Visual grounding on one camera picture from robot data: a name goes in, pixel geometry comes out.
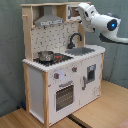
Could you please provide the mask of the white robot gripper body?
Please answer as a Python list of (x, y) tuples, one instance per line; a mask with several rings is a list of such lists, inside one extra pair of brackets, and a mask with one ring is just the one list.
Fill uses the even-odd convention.
[(95, 29), (91, 25), (92, 17), (97, 14), (97, 10), (93, 5), (88, 3), (80, 3), (78, 11), (81, 17), (81, 24), (86, 32), (94, 32)]

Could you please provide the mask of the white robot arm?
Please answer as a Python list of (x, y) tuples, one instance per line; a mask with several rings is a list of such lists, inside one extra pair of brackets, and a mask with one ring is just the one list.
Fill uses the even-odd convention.
[(102, 42), (128, 45), (128, 38), (117, 36), (121, 22), (119, 18), (111, 13), (107, 15), (99, 14), (94, 5), (87, 3), (80, 3), (78, 11), (85, 31), (94, 32), (96, 29), (99, 29), (99, 38)]

